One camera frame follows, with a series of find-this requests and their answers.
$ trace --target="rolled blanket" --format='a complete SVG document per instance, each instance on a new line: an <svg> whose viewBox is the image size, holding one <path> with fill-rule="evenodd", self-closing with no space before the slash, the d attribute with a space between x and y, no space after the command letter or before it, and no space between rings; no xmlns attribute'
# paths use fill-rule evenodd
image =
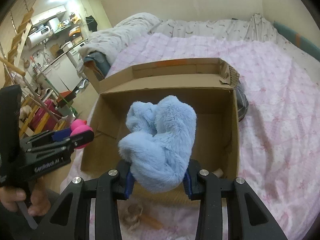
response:
<svg viewBox="0 0 320 240"><path fill-rule="evenodd" d="M187 170L195 141L196 113L175 96L150 104L132 104L126 125L133 132L119 141L119 153L131 162L133 176L145 189L165 192L177 187Z"/></svg>

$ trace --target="metal screw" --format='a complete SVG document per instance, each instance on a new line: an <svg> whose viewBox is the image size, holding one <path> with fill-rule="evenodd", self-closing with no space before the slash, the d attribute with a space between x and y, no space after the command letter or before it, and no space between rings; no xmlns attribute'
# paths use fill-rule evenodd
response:
<svg viewBox="0 0 320 240"><path fill-rule="evenodd" d="M75 178L72 179L72 182L74 184L78 184L79 182L81 182L81 178L80 177L75 177Z"/></svg>
<svg viewBox="0 0 320 240"><path fill-rule="evenodd" d="M244 178L238 177L238 178L236 178L236 182L239 184L244 184L245 180L244 180Z"/></svg>
<svg viewBox="0 0 320 240"><path fill-rule="evenodd" d="M110 170L110 171L108 172L108 174L109 174L110 176L116 176L116 175L118 174L118 171L117 171L117 170Z"/></svg>
<svg viewBox="0 0 320 240"><path fill-rule="evenodd" d="M209 174L209 171L207 171L207 170L201 170L201 171L199 171L199 173L200 173L200 175L202 175L202 176L207 176L207 175Z"/></svg>

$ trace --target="pink toy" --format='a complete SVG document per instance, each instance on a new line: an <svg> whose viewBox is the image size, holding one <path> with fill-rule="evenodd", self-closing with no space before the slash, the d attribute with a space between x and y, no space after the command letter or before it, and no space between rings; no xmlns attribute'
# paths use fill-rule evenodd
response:
<svg viewBox="0 0 320 240"><path fill-rule="evenodd" d="M71 131L72 132L71 132L70 136L73 136L73 135L76 135L78 133L82 133L82 132L85 132L88 130L93 131L93 129L89 125L87 125L87 121L77 119L77 120L74 120L71 124ZM88 145L88 143L81 145L79 147L76 147L76 149L82 149L82 148L86 147L87 145Z"/></svg>

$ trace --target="bed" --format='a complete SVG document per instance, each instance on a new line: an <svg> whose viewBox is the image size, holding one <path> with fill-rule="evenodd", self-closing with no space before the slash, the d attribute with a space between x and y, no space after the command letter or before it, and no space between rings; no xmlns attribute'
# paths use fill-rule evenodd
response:
<svg viewBox="0 0 320 240"><path fill-rule="evenodd" d="M107 76L139 63L186 57L221 57L240 73L250 102L239 123L240 167L289 240L302 239L320 212L320 62L281 36L259 14L250 21L184 22L141 13L113 29L93 33L80 54L99 51L111 66ZM94 84L96 77L91 76ZM76 152L61 190L80 170L83 151ZM119 210L127 203L119 203ZM122 227L123 239L194 239L197 209L166 207L175 225L134 234Z"/></svg>

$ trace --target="box lid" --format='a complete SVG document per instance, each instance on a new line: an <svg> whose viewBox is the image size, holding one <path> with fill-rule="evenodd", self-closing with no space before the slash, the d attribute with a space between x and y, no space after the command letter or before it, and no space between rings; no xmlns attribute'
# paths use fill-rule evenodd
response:
<svg viewBox="0 0 320 240"><path fill-rule="evenodd" d="M157 88L233 89L238 72L220 58L187 58L130 66L100 81L102 94Z"/></svg>

